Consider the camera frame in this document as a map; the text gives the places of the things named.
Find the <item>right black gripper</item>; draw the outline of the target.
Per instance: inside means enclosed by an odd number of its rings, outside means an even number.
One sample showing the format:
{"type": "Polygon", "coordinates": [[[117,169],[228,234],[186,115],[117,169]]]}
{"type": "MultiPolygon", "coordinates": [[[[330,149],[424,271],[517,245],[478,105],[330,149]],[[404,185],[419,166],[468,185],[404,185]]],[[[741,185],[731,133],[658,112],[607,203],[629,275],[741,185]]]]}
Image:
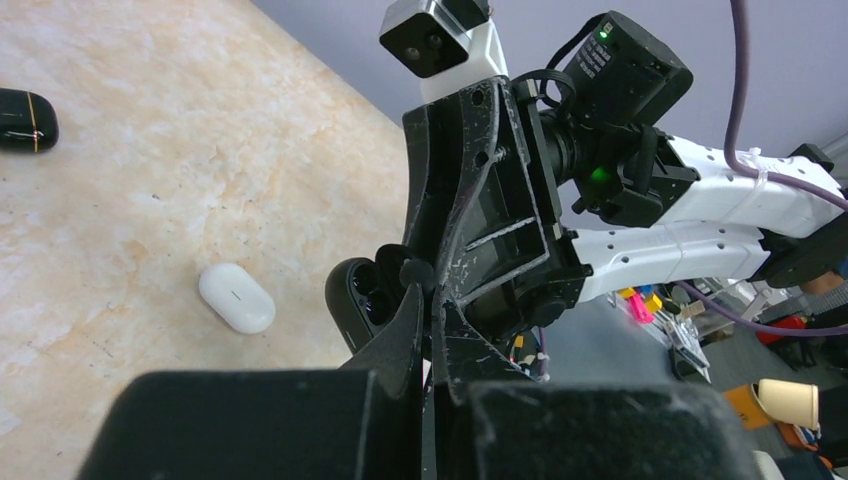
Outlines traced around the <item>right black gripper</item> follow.
{"type": "Polygon", "coordinates": [[[593,273],[574,247],[580,234],[561,223],[558,187],[584,152],[569,120],[575,99],[568,75],[536,69],[403,117],[403,243],[433,267],[436,298],[474,325],[546,325],[577,305],[593,273]]]}

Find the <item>white charging case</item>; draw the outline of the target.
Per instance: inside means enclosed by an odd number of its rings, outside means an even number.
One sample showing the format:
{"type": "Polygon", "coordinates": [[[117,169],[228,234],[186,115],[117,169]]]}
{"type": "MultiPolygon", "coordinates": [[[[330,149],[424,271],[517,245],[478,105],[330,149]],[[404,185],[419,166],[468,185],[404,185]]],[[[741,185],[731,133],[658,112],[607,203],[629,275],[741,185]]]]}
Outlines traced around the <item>white charging case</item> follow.
{"type": "Polygon", "coordinates": [[[200,274],[198,289],[203,301],[241,334],[262,333],[275,319],[271,295],[238,264],[209,266],[200,274]]]}

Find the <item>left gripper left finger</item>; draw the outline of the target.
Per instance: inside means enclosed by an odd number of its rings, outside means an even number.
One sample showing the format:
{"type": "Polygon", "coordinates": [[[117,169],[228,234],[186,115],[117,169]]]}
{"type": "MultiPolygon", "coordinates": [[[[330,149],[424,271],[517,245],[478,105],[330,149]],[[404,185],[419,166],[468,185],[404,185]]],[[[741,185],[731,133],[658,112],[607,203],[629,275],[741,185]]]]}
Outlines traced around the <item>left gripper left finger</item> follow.
{"type": "Polygon", "coordinates": [[[336,369],[158,371],[117,397],[82,479],[417,479],[424,294],[336,369]]]}

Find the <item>black earbud charging case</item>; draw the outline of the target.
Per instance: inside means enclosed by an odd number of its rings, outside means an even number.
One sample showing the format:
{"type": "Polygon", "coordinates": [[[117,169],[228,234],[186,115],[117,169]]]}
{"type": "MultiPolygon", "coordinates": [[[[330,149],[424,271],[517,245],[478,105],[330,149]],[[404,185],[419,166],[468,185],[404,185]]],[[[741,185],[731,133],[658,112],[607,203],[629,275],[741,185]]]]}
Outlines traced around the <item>black earbud charging case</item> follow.
{"type": "Polygon", "coordinates": [[[59,140],[57,113],[43,96],[26,90],[1,89],[1,150],[42,153],[59,140]]]}

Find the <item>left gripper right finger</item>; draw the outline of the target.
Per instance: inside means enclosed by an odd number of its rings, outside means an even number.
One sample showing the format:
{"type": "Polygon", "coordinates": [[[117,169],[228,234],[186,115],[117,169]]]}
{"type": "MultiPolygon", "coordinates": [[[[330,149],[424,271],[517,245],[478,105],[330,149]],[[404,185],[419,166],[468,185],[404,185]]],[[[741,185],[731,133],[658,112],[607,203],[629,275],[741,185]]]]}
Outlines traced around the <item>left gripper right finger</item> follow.
{"type": "Polygon", "coordinates": [[[752,448],[715,390],[538,383],[446,300],[434,309],[440,479],[756,479],[752,448]]]}

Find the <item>black earbud front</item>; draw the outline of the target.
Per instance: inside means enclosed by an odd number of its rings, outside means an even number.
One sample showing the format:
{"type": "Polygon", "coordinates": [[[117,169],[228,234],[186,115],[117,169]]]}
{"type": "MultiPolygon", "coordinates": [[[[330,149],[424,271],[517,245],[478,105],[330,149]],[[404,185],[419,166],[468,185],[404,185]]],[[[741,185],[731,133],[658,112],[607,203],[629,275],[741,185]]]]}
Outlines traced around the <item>black earbud front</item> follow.
{"type": "Polygon", "coordinates": [[[430,295],[436,288],[436,275],[430,263],[421,259],[408,259],[400,268],[399,282],[404,289],[419,285],[424,295],[430,295]]]}

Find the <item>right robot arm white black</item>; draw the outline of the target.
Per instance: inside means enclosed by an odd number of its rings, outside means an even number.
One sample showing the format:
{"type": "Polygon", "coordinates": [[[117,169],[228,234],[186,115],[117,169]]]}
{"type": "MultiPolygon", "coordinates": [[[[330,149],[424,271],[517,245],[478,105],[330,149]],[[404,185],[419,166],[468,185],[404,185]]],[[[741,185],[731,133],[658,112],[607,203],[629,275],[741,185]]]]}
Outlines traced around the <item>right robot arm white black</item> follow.
{"type": "Polygon", "coordinates": [[[847,201],[821,151],[769,158],[662,132],[692,73],[616,11],[509,77],[482,7],[430,1],[380,40],[422,81],[403,117],[404,245],[486,339],[626,287],[787,288],[841,267],[847,201]]]}

